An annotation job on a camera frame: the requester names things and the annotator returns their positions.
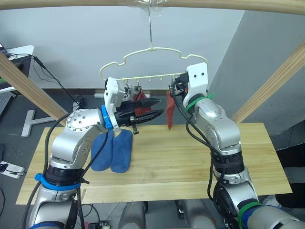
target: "green ring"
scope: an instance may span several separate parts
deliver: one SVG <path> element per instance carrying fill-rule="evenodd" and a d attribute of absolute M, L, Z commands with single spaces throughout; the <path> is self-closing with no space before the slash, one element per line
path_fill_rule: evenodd
<path fill-rule="evenodd" d="M 245 211 L 247 211 L 249 208 L 255 207 L 255 206 L 261 206 L 262 204 L 259 202 L 251 202 L 249 204 L 246 204 L 245 206 L 243 206 L 239 213 L 238 213 L 238 225 L 239 227 L 242 229 L 243 228 L 243 224 L 242 224 L 242 216 L 244 214 Z"/>
<path fill-rule="evenodd" d="M 200 100 L 205 99 L 205 98 L 207 98 L 207 97 L 200 97 L 200 98 L 198 98 L 198 99 L 192 101 L 190 104 L 188 104 L 188 105 L 186 106 L 186 111 L 188 112 L 189 109 L 190 109 L 192 106 L 194 106 L 197 102 L 199 102 Z"/>

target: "cable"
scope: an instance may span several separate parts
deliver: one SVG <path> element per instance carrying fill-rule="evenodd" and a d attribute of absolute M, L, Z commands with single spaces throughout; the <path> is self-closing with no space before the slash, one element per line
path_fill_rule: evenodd
<path fill-rule="evenodd" d="M 201 140 L 200 138 L 198 138 L 197 136 L 195 136 L 191 131 L 190 131 L 190 128 L 189 128 L 189 122 L 186 122 L 185 124 L 185 128 L 186 128 L 186 131 L 189 133 L 190 136 L 192 136 L 194 139 L 196 139 L 198 142 L 204 144 L 204 141 Z M 211 155 L 211 163 L 210 163 L 210 175 L 209 175 L 209 183 L 208 183 L 208 188 L 207 188 L 207 194 L 208 194 L 208 197 L 211 201 L 214 201 L 213 197 L 211 196 L 211 186 L 212 186 L 212 180 L 213 180 L 213 152 L 211 150 L 210 152 L 210 155 Z"/>
<path fill-rule="evenodd" d="M 44 142 L 44 166 L 43 166 L 43 172 L 42 175 L 45 177 L 47 169 L 48 169 L 48 159 L 49 159 L 49 139 L 51 136 L 52 131 L 54 130 L 54 128 L 57 126 L 58 123 L 60 123 L 63 119 L 65 119 L 66 117 L 68 117 L 70 114 L 65 114 L 63 117 L 61 117 L 60 119 L 58 119 L 56 121 L 56 123 L 49 129 L 47 136 L 46 136 L 46 140 Z"/>
<path fill-rule="evenodd" d="M 89 206 L 91 206 L 91 210 L 89 211 L 89 213 L 88 213 L 87 215 L 84 216 L 84 218 L 87 217 L 87 216 L 92 212 L 92 209 L 93 209 L 93 210 L 95 211 L 96 215 L 97 215 L 98 222 L 100 222 L 100 221 L 101 221 L 101 219 L 100 219 L 100 214 L 99 214 L 99 212 L 97 211 L 97 209 L 95 208 L 95 206 L 93 206 L 93 204 L 82 204 L 82 206 L 84 206 L 84 205 L 89 205 Z"/>
<path fill-rule="evenodd" d="M 81 220 L 81 229 L 85 229 L 84 215 L 82 214 L 81 208 L 81 187 L 77 188 L 77 208 Z"/>
<path fill-rule="evenodd" d="M 216 153 L 218 155 L 218 158 L 221 161 L 222 164 L 225 164 L 224 161 L 224 157 L 221 155 L 221 153 L 215 149 L 209 142 L 209 140 L 205 137 L 205 135 L 195 126 L 195 124 L 190 120 L 190 118 L 184 113 L 184 111 L 182 110 L 182 108 L 179 106 L 178 101 L 176 99 L 176 95 L 175 95 L 175 86 L 176 86 L 176 80 L 173 81 L 172 84 L 172 96 L 173 96 L 173 100 L 176 104 L 176 107 L 178 108 L 178 110 L 180 111 L 180 113 L 183 115 L 183 117 L 187 120 L 186 122 L 186 130 L 187 132 L 197 141 L 201 142 L 202 144 L 204 144 L 205 146 L 209 147 L 211 150 L 211 163 L 213 163 L 213 157 L 214 157 L 214 153 Z M 191 126 L 200 134 L 200 136 L 205 140 L 201 140 L 200 138 L 198 138 L 197 136 L 195 136 L 190 129 L 188 128 L 188 124 L 191 124 Z M 216 187 L 222 182 L 224 175 L 225 175 L 225 168 L 222 169 L 221 171 L 221 175 L 217 180 L 217 183 L 215 185 L 214 191 L 213 191 L 213 197 L 215 197 L 217 195 L 217 189 Z M 236 220 L 234 219 L 234 221 L 230 220 L 228 217 L 226 217 L 220 210 L 219 206 L 216 203 L 216 199 L 212 198 L 211 194 L 210 194 L 210 189 L 211 189 L 211 185 L 212 185 L 212 179 L 213 179 L 213 165 L 210 165 L 210 177 L 209 177 L 209 184 L 208 184 L 208 196 L 209 199 L 213 200 L 214 206 L 217 209 L 218 213 L 224 218 L 226 219 L 228 222 L 232 223 L 233 225 L 236 225 Z"/>
<path fill-rule="evenodd" d="M 51 83 L 56 83 L 56 84 L 58 84 L 58 85 L 65 91 L 65 93 L 67 93 L 67 95 L 68 95 L 74 102 L 76 102 L 77 104 L 79 104 L 79 102 L 76 101 L 76 100 L 72 97 L 72 95 L 66 90 L 66 88 L 60 83 L 60 81 L 59 81 L 59 80 L 58 80 L 58 79 L 57 79 L 57 78 L 56 78 L 56 77 L 46 68 L 46 66 L 44 66 L 44 64 L 41 62 L 41 60 L 40 60 L 37 56 L 31 55 L 31 54 L 28 54 L 28 53 L 19 53 L 19 54 L 10 53 L 10 56 L 8 56 L 8 58 L 10 58 L 11 55 L 16 55 L 16 57 L 15 57 L 14 59 L 16 59 L 18 55 L 29 55 L 29 56 L 31 56 L 31 57 L 35 60 L 35 62 L 37 62 L 37 64 L 38 64 L 41 68 L 45 69 L 45 70 L 48 72 L 48 74 L 50 74 L 50 76 L 48 76 L 43 70 L 42 70 L 42 72 L 43 72 L 46 76 L 50 77 L 51 79 L 54 79 L 57 83 L 56 83 L 56 82 L 53 82 L 53 81 L 46 80 L 46 79 L 42 79 L 42 78 L 39 76 L 37 70 L 35 69 L 35 63 L 34 63 L 34 64 L 33 64 L 34 70 L 35 70 L 36 74 L 38 75 L 38 77 L 39 77 L 41 80 L 45 80 L 45 81 L 48 81 L 48 82 L 51 82 Z"/>
<path fill-rule="evenodd" d="M 105 221 L 111 216 L 111 214 L 114 212 L 114 210 L 117 208 L 118 205 L 119 205 L 119 203 L 116 204 L 116 206 L 115 206 L 114 209 L 110 212 L 109 216 L 105 219 Z"/>
<path fill-rule="evenodd" d="M 47 133 L 47 136 L 46 136 L 46 140 L 45 140 L 45 143 L 44 143 L 44 165 L 43 165 L 43 176 L 45 176 L 46 172 L 47 172 L 47 168 L 48 168 L 48 158 L 49 158 L 49 139 L 50 139 L 50 136 L 51 136 L 51 133 L 52 131 L 54 130 L 54 128 L 57 126 L 58 123 L 60 123 L 63 119 L 65 119 L 66 117 L 68 117 L 69 114 L 65 114 L 63 117 L 61 117 L 60 119 L 58 119 L 56 121 L 56 123 L 49 129 L 48 133 Z M 27 221 L 27 216 L 28 216 L 28 213 L 29 213 L 29 209 L 30 209 L 30 206 L 31 206 L 31 202 L 34 198 L 34 195 L 39 187 L 39 185 L 41 184 L 40 181 L 37 182 L 35 188 L 33 189 L 31 195 L 30 195 L 30 198 L 29 198 L 29 201 L 26 205 L 26 208 L 25 208 L 25 211 L 24 211 L 24 215 L 23 215 L 23 220 L 22 220 L 22 228 L 23 229 L 26 229 L 26 221 Z"/>
<path fill-rule="evenodd" d="M 32 202 L 32 200 L 33 200 L 33 198 L 34 198 L 34 195 L 35 195 L 37 189 L 39 188 L 39 185 L 40 185 L 40 184 L 41 184 L 41 182 L 38 181 L 37 184 L 36 184 L 36 186 L 34 187 L 32 193 L 30 194 L 30 198 L 29 198 L 28 203 L 27 203 L 27 205 L 26 205 L 26 207 L 25 207 L 25 211 L 24 211 L 23 219 L 22 219 L 22 228 L 23 228 L 23 229 L 27 229 L 27 228 L 26 228 L 26 223 L 27 223 L 27 217 L 28 217 L 28 213 L 29 213 L 30 206 L 31 206 L 31 202 Z"/>
<path fill-rule="evenodd" d="M 76 223 L 81 227 L 81 224 L 79 222 L 76 221 Z"/>
<path fill-rule="evenodd" d="M 33 68 L 34 68 L 34 70 L 35 70 L 35 72 L 36 72 L 36 74 L 37 74 L 37 76 L 38 76 L 39 79 L 44 80 L 44 81 L 48 81 L 48 82 L 51 82 L 51 83 L 55 83 L 55 84 L 59 85 L 58 83 L 56 83 L 56 82 L 54 82 L 54 81 L 42 79 L 42 78 L 40 77 L 40 75 L 38 74 L 38 71 L 37 71 L 36 68 L 35 68 L 35 62 L 36 62 L 36 61 L 33 62 Z"/>
<path fill-rule="evenodd" d="M 16 172 L 16 171 L 10 171 L 10 170 L 7 170 L 7 169 L 5 171 L 8 171 L 9 174 L 13 174 L 13 175 L 17 175 L 17 176 L 25 176 L 25 175 L 27 175 L 26 172 L 25 173 L 23 173 L 23 172 Z"/>
<path fill-rule="evenodd" d="M 180 113 L 183 115 L 183 117 L 186 119 L 187 122 L 189 122 L 189 124 L 191 124 L 191 126 L 200 134 L 200 136 L 205 140 L 202 141 L 201 143 L 204 144 L 205 146 L 209 147 L 213 152 L 215 152 L 218 156 L 220 161 L 224 164 L 224 158 L 221 155 L 220 152 L 218 152 L 217 149 L 215 149 L 209 142 L 209 140 L 206 138 L 206 136 L 201 132 L 201 130 L 198 129 L 198 127 L 196 127 L 196 125 L 189 119 L 189 117 L 184 113 L 184 111 L 182 110 L 182 108 L 179 106 L 176 95 L 175 95 L 175 86 L 176 86 L 176 80 L 173 81 L 173 86 L 172 86 L 172 96 L 173 96 L 173 100 L 176 104 L 176 107 L 178 108 L 178 110 L 180 111 Z"/>
<path fill-rule="evenodd" d="M 78 105 L 80 106 L 79 109 L 82 109 L 82 108 L 84 108 L 86 106 L 86 104 L 87 104 L 87 99 L 86 98 L 84 98 L 83 96 L 79 95 L 79 96 L 77 96 L 76 99 L 78 101 Z"/>
<path fill-rule="evenodd" d="M 86 168 L 84 169 L 84 171 L 81 174 L 81 179 L 83 178 L 83 176 L 86 174 L 86 172 L 88 171 L 88 169 L 90 168 L 90 166 L 93 164 L 93 162 L 95 161 L 95 159 L 99 156 L 99 154 L 101 153 L 101 151 L 103 150 L 104 146 L 106 145 L 108 139 L 108 131 L 106 132 L 106 136 L 104 139 L 103 144 L 101 145 L 99 151 L 97 152 L 97 154 L 92 158 L 92 160 L 89 162 L 89 164 L 86 166 Z"/>
<path fill-rule="evenodd" d="M 4 209 L 4 205 L 5 205 L 5 195 L 4 195 L 4 192 L 3 192 L 2 188 L 0 188 L 0 192 L 3 196 L 3 205 L 2 205 L 2 208 L 1 208 L 1 211 L 0 211 L 0 217 L 1 217 L 3 209 Z"/>

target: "blue cable tie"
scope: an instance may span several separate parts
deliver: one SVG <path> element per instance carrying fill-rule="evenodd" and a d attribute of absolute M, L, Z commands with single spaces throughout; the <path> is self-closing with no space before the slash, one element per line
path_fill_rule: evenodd
<path fill-rule="evenodd" d="M 68 185 L 68 186 L 56 186 L 56 185 L 51 185 L 49 182 L 47 182 L 43 175 L 41 173 L 36 174 L 35 180 L 40 181 L 43 186 L 45 186 L 48 189 L 51 190 L 56 190 L 56 191 L 67 191 L 67 190 L 72 190 L 76 189 L 81 186 L 81 184 L 75 184 L 75 185 Z"/>
<path fill-rule="evenodd" d="M 112 130 L 113 126 L 111 124 L 111 121 L 110 121 L 110 118 L 108 116 L 105 105 L 102 105 L 102 115 L 103 115 L 103 119 L 104 119 L 104 122 L 105 122 L 106 129 Z"/>

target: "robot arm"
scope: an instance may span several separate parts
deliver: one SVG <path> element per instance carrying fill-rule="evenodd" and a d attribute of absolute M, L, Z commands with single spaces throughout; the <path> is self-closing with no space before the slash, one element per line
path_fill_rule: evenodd
<path fill-rule="evenodd" d="M 122 85 L 109 78 L 105 90 L 105 105 L 102 109 L 81 109 L 67 118 L 66 126 L 54 140 L 49 167 L 45 175 L 35 179 L 41 182 L 29 220 L 29 228 L 70 229 L 74 228 L 77 204 L 74 200 L 77 188 L 83 180 L 83 167 L 93 140 L 109 129 L 120 126 L 133 127 L 158 117 L 163 110 L 152 110 L 137 116 L 135 108 L 148 107 L 158 99 L 132 101 L 137 91 L 130 85 Z"/>
<path fill-rule="evenodd" d="M 213 173 L 218 180 L 213 201 L 227 219 L 238 221 L 240 228 L 247 229 L 300 229 L 305 223 L 272 206 L 262 206 L 244 166 L 240 131 L 227 118 L 224 109 L 215 104 L 206 92 L 206 63 L 191 65 L 186 73 L 175 79 L 173 97 L 181 95 L 183 106 L 194 117 L 196 126 L 203 131 L 208 144 L 223 158 L 213 159 Z"/>

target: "hanger hook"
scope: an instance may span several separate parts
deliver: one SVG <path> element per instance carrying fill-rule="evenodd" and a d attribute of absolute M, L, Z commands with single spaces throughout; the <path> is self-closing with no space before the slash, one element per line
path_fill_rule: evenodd
<path fill-rule="evenodd" d="M 150 34 L 150 41 L 151 41 L 151 49 L 153 49 L 153 36 L 152 36 L 152 22 L 151 22 L 151 10 L 150 10 L 150 6 L 148 7 L 148 22 L 149 22 L 149 34 Z"/>
<path fill-rule="evenodd" d="M 128 80 L 125 80 L 126 87 L 129 88 Z"/>

